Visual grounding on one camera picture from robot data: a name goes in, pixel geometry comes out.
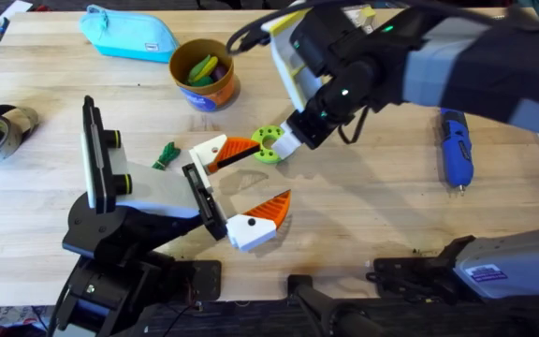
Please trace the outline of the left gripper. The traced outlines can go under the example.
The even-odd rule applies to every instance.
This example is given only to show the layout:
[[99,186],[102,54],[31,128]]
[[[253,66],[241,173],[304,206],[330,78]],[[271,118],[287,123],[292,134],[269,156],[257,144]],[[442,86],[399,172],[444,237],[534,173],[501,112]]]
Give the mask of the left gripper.
[[214,239],[220,240],[227,234],[235,248],[248,252],[276,237],[289,211],[291,191],[286,190],[226,221],[212,195],[209,175],[259,151],[258,141],[220,135],[187,151],[190,161],[178,173],[169,171],[168,165],[184,150],[173,141],[163,147],[149,166],[127,160],[122,147],[110,149],[111,172],[123,185],[116,194],[115,204],[167,218],[194,219]]

